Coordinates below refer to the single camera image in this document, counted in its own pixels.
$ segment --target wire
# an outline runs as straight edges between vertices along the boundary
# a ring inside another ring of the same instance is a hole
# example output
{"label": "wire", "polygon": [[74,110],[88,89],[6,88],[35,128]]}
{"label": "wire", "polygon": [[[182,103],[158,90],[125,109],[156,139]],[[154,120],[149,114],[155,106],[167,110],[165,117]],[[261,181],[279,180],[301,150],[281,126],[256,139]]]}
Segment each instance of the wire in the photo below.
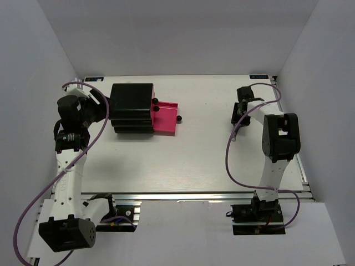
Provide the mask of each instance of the wire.
{"label": "wire", "polygon": [[242,117],[239,119],[239,121],[235,124],[233,130],[232,130],[232,133],[228,139],[228,143],[227,143],[227,148],[226,148],[226,157],[225,157],[225,165],[226,165],[226,171],[227,171],[227,174],[229,176],[229,178],[234,182],[236,183],[237,185],[241,186],[241,187],[246,187],[246,188],[251,188],[251,189],[254,189],[254,190],[272,190],[272,191],[279,191],[279,192],[282,192],[282,193],[292,193],[295,195],[296,197],[296,200],[297,200],[297,209],[296,209],[296,212],[295,214],[293,215],[293,217],[284,225],[280,226],[280,227],[277,227],[277,229],[281,229],[281,228],[285,228],[286,226],[288,226],[290,223],[292,223],[297,215],[298,215],[298,212],[300,210],[300,198],[298,197],[298,195],[291,191],[291,190],[278,190],[276,188],[273,188],[273,187],[261,187],[261,186],[250,186],[250,185],[246,185],[246,184],[243,184],[237,180],[235,180],[229,170],[229,166],[228,166],[228,156],[229,156],[229,148],[231,146],[231,141],[232,141],[232,138],[235,136],[235,132],[239,129],[242,121],[244,118],[246,118],[248,116],[248,114],[250,114],[251,112],[253,112],[254,110],[264,106],[264,105],[267,105],[267,104],[272,104],[272,103],[277,103],[281,100],[281,92],[279,90],[279,88],[275,85],[272,85],[272,84],[268,84],[268,83],[262,83],[262,82],[259,82],[259,83],[253,83],[250,85],[250,87],[252,86],[255,86],[255,85],[266,85],[266,86],[270,86],[272,88],[274,88],[277,93],[278,93],[278,98],[276,100],[272,100],[272,101],[267,101],[265,103],[262,103],[262,104],[259,104],[259,105],[256,105],[255,107],[253,107],[252,109],[248,110],[245,114],[242,115]]}
{"label": "wire", "polygon": [[241,128],[241,125],[239,125],[239,127],[235,130],[233,137],[232,137],[232,141],[234,142],[236,140],[236,136],[238,134],[239,129]]}
{"label": "wire", "polygon": [[[31,264],[29,264],[20,254],[20,251],[18,249],[18,242],[17,242],[17,236],[18,236],[18,231],[20,228],[20,225],[22,223],[23,218],[25,217],[25,215],[27,214],[27,212],[29,211],[29,209],[31,209],[31,207],[43,196],[43,194],[53,186],[54,183],[56,183],[59,179],[61,179],[65,173],[67,172],[67,170],[69,170],[77,161],[79,161],[84,154],[86,154],[91,147],[97,142],[97,140],[100,138],[102,132],[104,131],[107,121],[109,119],[109,103],[106,99],[106,96],[97,88],[95,88],[94,86],[84,83],[84,82],[79,82],[79,81],[71,81],[68,83],[65,83],[62,87],[65,88],[66,86],[70,85],[70,84],[79,84],[79,85],[84,85],[87,86],[95,91],[97,91],[98,94],[100,94],[100,96],[102,96],[102,98],[105,101],[105,105],[106,105],[106,116],[105,116],[105,120],[103,123],[103,126],[101,127],[99,133],[97,134],[96,138],[88,145],[88,147],[80,154],[78,155],[78,157],[76,157],[73,161],[71,161],[69,163],[69,165],[62,171],[60,172],[55,179],[53,179],[40,193],[38,193],[38,195],[30,202],[30,204],[25,208],[25,210],[22,212],[22,214],[20,215],[20,217],[18,218],[18,221],[16,223],[15,226],[15,230],[13,233],[13,249],[15,251],[16,257],[18,258],[18,260],[25,266],[32,266]],[[68,257],[73,253],[73,250],[71,250],[65,257],[64,259],[62,259],[59,263],[57,263],[55,266],[60,266],[63,262],[65,262]]]}
{"label": "wire", "polygon": [[264,225],[261,226],[260,228],[264,228],[264,227],[268,226],[269,223],[271,223],[271,216],[269,216],[269,218],[268,218],[266,224],[264,224]]}
{"label": "wire", "polygon": [[127,222],[129,222],[133,226],[134,229],[137,228],[137,226],[130,219],[128,219],[127,217],[124,217],[124,216],[111,217],[111,218],[108,218],[108,219],[105,219],[105,220],[101,220],[100,223],[107,223],[107,222],[111,222],[112,220],[116,220],[116,219],[124,219]]}
{"label": "wire", "polygon": [[118,220],[114,221],[115,224],[118,224],[120,221],[122,221],[122,218],[119,218]]}

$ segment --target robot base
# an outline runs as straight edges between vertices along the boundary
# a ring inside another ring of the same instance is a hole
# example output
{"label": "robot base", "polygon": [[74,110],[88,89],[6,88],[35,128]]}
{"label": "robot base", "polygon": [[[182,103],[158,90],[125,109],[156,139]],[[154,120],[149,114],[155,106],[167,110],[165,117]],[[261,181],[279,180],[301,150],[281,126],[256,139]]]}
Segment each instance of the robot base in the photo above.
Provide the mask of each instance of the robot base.
{"label": "robot base", "polygon": [[283,223],[281,207],[278,204],[272,214],[256,217],[250,204],[232,205],[232,212],[227,216],[233,218],[233,235],[265,235],[286,234]]}
{"label": "robot base", "polygon": [[[134,221],[134,207],[133,205],[116,205],[117,216],[124,216],[130,221]],[[98,224],[96,226],[96,232],[134,232],[135,228],[127,221],[122,221],[125,224]]]}

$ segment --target black bracket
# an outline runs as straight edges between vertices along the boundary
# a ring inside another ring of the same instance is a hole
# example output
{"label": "black bracket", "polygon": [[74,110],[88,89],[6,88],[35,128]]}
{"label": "black bracket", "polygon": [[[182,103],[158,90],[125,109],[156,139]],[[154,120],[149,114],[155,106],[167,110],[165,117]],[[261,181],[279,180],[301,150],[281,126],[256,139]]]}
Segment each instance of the black bracket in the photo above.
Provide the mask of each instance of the black bracket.
{"label": "black bracket", "polygon": [[[237,89],[238,103],[234,103],[233,114],[231,123],[235,126],[236,123],[241,119],[241,117],[246,113],[248,108],[248,103],[251,101],[263,101],[262,98],[255,98],[254,93],[250,86],[241,87]],[[250,125],[250,116],[241,121],[241,126]]]}
{"label": "black bracket", "polygon": [[90,134],[87,129],[81,129],[79,132],[65,132],[61,130],[59,133],[54,134],[54,138],[55,151],[57,153],[70,149],[83,151],[89,145]]}
{"label": "black bracket", "polygon": [[260,202],[257,197],[254,197],[251,204],[236,204],[231,207],[232,211],[227,212],[226,216],[233,218],[233,234],[235,236],[286,233],[280,225],[270,224],[283,222],[278,200]]}
{"label": "black bracket", "polygon": [[[134,220],[134,207],[133,205],[116,205],[117,214],[115,216],[124,216],[131,222]],[[120,223],[111,224],[99,224],[96,226],[97,232],[134,232],[135,228],[131,226],[122,226]]]}
{"label": "black bracket", "polygon": [[50,217],[39,224],[38,233],[54,252],[91,248],[96,239],[95,224],[72,214],[58,221]]}
{"label": "black bracket", "polygon": [[117,210],[116,210],[116,203],[112,197],[112,194],[111,193],[102,193],[102,194],[94,195],[89,199],[88,203],[90,204],[90,201],[96,200],[98,198],[105,198],[106,200],[108,200],[108,205],[109,205],[109,213],[106,214],[102,218],[102,220],[108,219],[110,217],[115,217],[117,215]]}
{"label": "black bracket", "polygon": [[265,115],[262,131],[262,151],[265,156],[273,163],[278,160],[290,161],[300,149],[300,130],[296,114]]}

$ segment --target pink tray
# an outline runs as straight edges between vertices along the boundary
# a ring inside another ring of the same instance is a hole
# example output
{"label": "pink tray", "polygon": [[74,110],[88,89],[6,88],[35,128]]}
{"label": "pink tray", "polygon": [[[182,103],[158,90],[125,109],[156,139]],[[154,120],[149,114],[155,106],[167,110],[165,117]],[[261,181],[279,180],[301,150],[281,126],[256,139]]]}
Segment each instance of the pink tray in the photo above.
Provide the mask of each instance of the pink tray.
{"label": "pink tray", "polygon": [[160,101],[157,103],[159,111],[154,113],[153,128],[154,131],[175,133],[176,116],[178,115],[177,103],[166,103]]}

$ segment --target white tabletop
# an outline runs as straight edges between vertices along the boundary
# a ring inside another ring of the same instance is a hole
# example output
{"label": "white tabletop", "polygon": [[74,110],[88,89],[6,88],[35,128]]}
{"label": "white tabletop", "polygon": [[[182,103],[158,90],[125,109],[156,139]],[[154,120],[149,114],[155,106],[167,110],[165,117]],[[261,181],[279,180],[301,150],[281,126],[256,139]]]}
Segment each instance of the white tabletop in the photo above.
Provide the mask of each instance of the white tabletop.
{"label": "white tabletop", "polygon": [[[245,191],[225,170],[225,150],[232,130],[236,89],[257,82],[248,75],[121,76],[91,82],[106,96],[114,83],[153,83],[160,101],[179,104],[182,123],[175,136],[117,135],[110,123],[89,151],[84,167],[83,192],[230,192]],[[275,99],[268,86],[253,86],[255,97]],[[102,122],[89,128],[91,139]],[[231,173],[240,182],[257,185],[265,156],[262,125],[239,131],[230,148]],[[281,188],[301,190],[302,178],[292,160]]]}

